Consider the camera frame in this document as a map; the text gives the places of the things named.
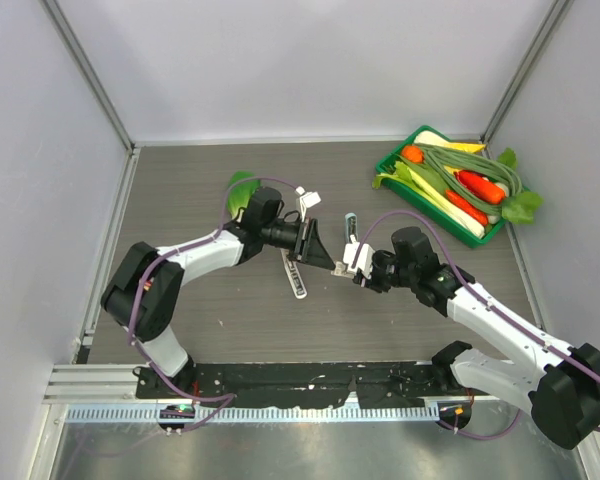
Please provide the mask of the staples box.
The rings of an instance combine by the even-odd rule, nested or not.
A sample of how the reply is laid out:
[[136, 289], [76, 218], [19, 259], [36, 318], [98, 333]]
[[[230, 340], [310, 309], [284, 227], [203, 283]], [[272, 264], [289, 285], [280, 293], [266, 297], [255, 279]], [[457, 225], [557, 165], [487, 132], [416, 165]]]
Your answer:
[[351, 279], [350, 274], [353, 273], [348, 269], [348, 266], [345, 263], [336, 261], [335, 268], [331, 271], [331, 274], [333, 276]]

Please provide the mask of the white stapler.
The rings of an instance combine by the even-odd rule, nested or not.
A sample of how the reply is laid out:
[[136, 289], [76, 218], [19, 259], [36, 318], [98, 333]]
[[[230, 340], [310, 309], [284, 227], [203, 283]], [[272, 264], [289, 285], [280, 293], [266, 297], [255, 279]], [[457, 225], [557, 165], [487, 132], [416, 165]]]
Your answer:
[[283, 266], [289, 280], [292, 292], [296, 299], [301, 300], [307, 296], [307, 290], [298, 270], [297, 264], [289, 258], [289, 252], [281, 251]]

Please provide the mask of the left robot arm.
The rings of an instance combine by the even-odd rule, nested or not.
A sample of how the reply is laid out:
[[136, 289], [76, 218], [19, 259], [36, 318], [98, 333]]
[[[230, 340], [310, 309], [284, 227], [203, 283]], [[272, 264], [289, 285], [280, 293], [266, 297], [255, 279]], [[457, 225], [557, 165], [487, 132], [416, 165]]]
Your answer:
[[307, 295], [300, 264], [335, 269], [319, 237], [318, 222], [307, 216], [307, 211], [320, 203], [319, 194], [301, 187], [296, 193], [296, 209], [281, 215], [280, 192], [260, 187], [237, 218], [211, 234], [160, 248], [138, 242], [113, 274], [101, 296], [101, 307], [160, 371], [158, 386], [170, 398], [180, 399], [191, 391], [195, 368], [170, 326], [183, 286], [216, 270], [244, 264], [265, 246], [281, 251], [298, 299]]

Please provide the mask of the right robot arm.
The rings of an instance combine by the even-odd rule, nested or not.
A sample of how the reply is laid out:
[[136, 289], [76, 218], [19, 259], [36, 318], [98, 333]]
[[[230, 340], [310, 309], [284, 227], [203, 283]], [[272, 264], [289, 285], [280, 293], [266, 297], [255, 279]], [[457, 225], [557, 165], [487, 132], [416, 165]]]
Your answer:
[[505, 356], [491, 358], [466, 342], [449, 344], [432, 359], [437, 391], [452, 395], [464, 387], [503, 400], [564, 449], [600, 430], [598, 349], [588, 343], [575, 348], [524, 320], [468, 273], [441, 262], [420, 228], [399, 229], [391, 242], [390, 251], [373, 250], [347, 228], [344, 265], [355, 283], [378, 293], [407, 288]]

